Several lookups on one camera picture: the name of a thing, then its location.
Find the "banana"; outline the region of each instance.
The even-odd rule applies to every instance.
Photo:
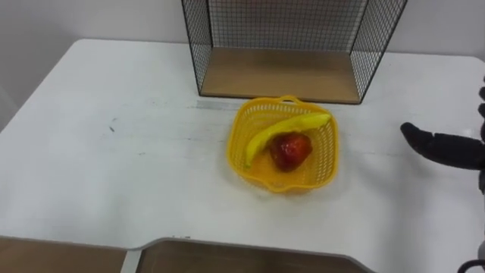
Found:
[[[246,168],[251,167],[252,160],[262,151],[269,140],[279,133],[301,132],[315,129],[325,125],[331,116],[325,113],[310,113],[298,115],[293,118],[280,121],[256,134],[246,147]]]

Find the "white wall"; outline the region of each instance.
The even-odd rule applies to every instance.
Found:
[[[185,42],[180,0],[2,0],[0,86],[22,105],[85,37]],[[389,50],[485,59],[485,0],[409,0]]]

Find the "white table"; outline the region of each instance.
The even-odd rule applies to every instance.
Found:
[[[362,105],[324,106],[337,179],[288,197],[229,169],[244,100],[199,97],[187,45],[81,40],[0,133],[0,235],[124,249],[190,237],[452,272],[483,239],[477,173],[416,155],[399,126],[478,137],[484,75],[476,58],[387,54]]]

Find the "apple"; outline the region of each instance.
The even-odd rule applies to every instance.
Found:
[[[313,150],[310,138],[297,132],[276,135],[268,148],[274,164],[285,172],[297,169]]]

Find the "yellow plastic basket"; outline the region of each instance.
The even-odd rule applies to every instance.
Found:
[[[339,158],[338,130],[333,116],[328,124],[304,132],[311,139],[313,152],[296,170],[279,171],[266,149],[256,156],[251,168],[244,164],[246,146],[254,135],[279,121],[311,112],[330,114],[294,96],[258,98],[245,103],[237,112],[227,143],[226,157],[231,168],[249,183],[273,193],[301,193],[331,182]]]

